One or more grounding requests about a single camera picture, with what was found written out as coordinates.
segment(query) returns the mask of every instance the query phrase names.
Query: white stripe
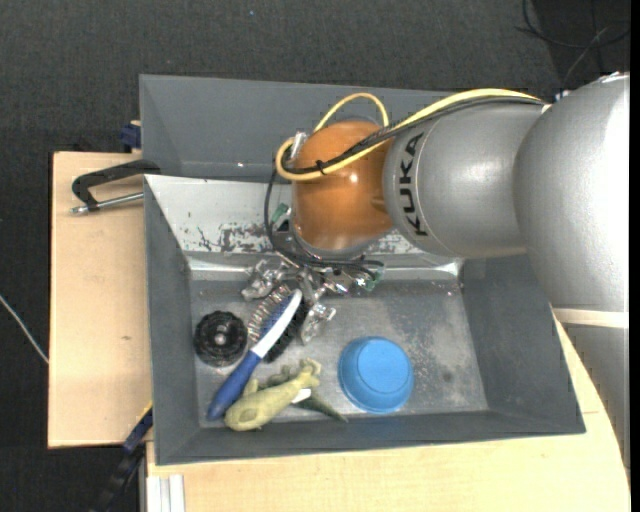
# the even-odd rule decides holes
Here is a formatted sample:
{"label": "white stripe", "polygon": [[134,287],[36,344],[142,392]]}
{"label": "white stripe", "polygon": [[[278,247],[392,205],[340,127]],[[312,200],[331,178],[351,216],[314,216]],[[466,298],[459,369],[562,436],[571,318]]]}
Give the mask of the white stripe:
{"label": "white stripe", "polygon": [[185,512],[184,477],[180,474],[169,477],[171,489],[171,512]]}
{"label": "white stripe", "polygon": [[629,328],[628,311],[587,311],[583,309],[554,308],[553,313],[563,324]]}
{"label": "white stripe", "polygon": [[162,493],[160,477],[147,477],[147,512],[162,512]]}

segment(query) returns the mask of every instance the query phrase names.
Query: table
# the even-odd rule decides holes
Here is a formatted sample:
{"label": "table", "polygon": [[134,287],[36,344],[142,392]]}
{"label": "table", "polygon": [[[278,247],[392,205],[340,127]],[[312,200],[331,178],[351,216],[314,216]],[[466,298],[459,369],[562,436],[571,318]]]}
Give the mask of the table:
{"label": "table", "polygon": [[[121,443],[151,398],[142,203],[73,216],[86,172],[139,158],[59,152],[53,161],[50,448]],[[140,178],[100,187],[105,199]],[[608,416],[564,330],[587,433],[383,451],[156,466],[184,475],[187,510],[622,511],[630,494]]]}

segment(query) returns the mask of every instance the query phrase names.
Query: black carpet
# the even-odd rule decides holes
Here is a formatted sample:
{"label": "black carpet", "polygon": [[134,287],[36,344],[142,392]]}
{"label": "black carpet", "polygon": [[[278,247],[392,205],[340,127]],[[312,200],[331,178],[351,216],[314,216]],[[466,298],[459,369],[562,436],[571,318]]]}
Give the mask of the black carpet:
{"label": "black carpet", "polygon": [[[545,34],[621,34],[630,1],[535,0]],[[505,87],[546,99],[630,67],[630,36],[584,52],[525,27],[519,0],[0,0],[0,293],[47,346],[49,153],[119,151],[139,73],[414,89]],[[582,53],[582,59],[576,64]],[[0,309],[0,511],[86,510],[117,448],[46,450],[47,368]],[[120,507],[135,510],[135,492]]]}

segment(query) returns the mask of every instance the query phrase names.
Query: gray bin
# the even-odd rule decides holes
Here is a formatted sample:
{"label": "gray bin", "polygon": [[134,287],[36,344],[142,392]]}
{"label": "gray bin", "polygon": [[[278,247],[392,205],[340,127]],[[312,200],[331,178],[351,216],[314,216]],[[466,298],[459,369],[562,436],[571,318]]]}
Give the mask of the gray bin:
{"label": "gray bin", "polygon": [[[239,291],[248,266],[269,256],[259,229],[265,185],[257,182],[270,174],[272,151],[284,138],[309,129],[356,88],[172,77],[143,77],[141,88],[145,158],[165,174],[200,178],[145,180],[159,464],[584,432],[551,311],[527,258],[438,267],[394,233],[372,249],[387,262],[387,278],[369,295],[331,299],[338,314],[322,338],[292,346],[256,371],[264,377],[302,355],[319,359],[319,391],[349,423],[291,407],[255,432],[207,422],[206,405],[225,375],[198,360],[192,333],[214,309],[246,321],[255,306]],[[373,92],[392,106],[394,119],[443,95]],[[363,103],[352,108],[348,115],[373,112]],[[287,187],[275,196],[286,199]],[[391,415],[358,411],[337,386],[340,351],[367,334],[398,342],[414,365],[412,397]]]}

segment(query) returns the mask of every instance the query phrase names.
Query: blue bowl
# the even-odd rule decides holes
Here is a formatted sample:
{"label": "blue bowl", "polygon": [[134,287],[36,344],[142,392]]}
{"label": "blue bowl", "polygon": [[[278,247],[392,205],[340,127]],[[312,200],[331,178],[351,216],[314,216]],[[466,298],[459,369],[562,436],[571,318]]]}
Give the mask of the blue bowl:
{"label": "blue bowl", "polygon": [[413,390],[407,354],[386,338],[358,338],[338,361],[338,380],[349,400],[364,411],[385,414],[402,407]]}

